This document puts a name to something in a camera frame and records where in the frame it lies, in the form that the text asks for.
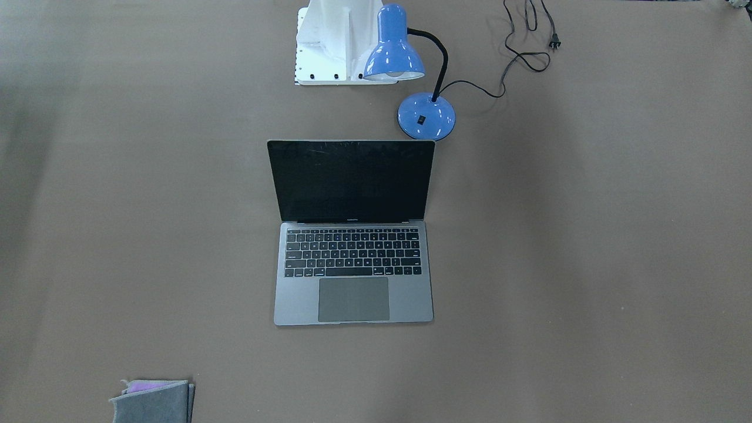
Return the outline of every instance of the laptop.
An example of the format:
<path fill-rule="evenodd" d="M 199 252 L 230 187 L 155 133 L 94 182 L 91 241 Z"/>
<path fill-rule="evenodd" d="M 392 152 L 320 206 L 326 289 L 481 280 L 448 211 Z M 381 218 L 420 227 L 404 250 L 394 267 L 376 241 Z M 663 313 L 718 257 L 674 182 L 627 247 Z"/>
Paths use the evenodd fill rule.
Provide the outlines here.
<path fill-rule="evenodd" d="M 280 227 L 278 326 L 433 320 L 434 141 L 267 142 Z"/>

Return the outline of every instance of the black screen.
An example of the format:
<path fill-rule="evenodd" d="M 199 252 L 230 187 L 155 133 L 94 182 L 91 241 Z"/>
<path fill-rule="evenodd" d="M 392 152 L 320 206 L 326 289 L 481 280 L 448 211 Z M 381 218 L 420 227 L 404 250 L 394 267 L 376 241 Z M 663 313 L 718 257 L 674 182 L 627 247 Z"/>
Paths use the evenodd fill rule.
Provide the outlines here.
<path fill-rule="evenodd" d="M 423 219 L 433 141 L 269 141 L 283 221 Z"/>

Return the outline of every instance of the space bar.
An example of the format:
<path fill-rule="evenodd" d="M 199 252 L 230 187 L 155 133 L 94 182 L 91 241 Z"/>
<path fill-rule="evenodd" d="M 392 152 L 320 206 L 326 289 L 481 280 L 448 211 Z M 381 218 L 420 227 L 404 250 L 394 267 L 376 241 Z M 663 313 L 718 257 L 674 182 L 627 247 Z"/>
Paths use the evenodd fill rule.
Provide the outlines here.
<path fill-rule="evenodd" d="M 371 267 L 329 267 L 326 269 L 327 276 L 370 276 L 372 274 Z"/>

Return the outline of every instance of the blue desk lamp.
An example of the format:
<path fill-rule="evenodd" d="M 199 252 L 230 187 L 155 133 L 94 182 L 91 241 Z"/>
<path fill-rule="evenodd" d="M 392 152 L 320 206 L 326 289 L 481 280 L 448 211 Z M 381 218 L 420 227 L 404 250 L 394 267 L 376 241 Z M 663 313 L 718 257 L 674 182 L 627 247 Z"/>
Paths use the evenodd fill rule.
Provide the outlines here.
<path fill-rule="evenodd" d="M 426 74 L 423 62 L 408 43 L 408 34 L 428 38 L 441 50 L 444 62 L 433 93 L 418 93 L 406 98 L 397 111 L 399 126 L 415 139 L 440 140 L 454 128 L 454 108 L 439 96 L 447 73 L 449 55 L 434 35 L 408 28 L 405 9 L 397 4 L 385 5 L 378 12 L 378 45 L 365 63 L 363 78 L 369 81 L 404 81 Z"/>

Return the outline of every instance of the lamp shade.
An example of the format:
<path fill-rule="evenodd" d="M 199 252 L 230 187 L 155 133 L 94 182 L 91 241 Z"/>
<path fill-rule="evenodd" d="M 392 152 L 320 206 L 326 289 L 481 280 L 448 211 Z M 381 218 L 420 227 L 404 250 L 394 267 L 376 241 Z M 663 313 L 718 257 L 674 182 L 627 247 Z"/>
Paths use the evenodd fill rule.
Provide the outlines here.
<path fill-rule="evenodd" d="M 378 45 L 365 62 L 363 78 L 370 81 L 403 81 L 426 74 L 423 62 L 408 43 L 408 16 L 397 4 L 378 12 Z"/>

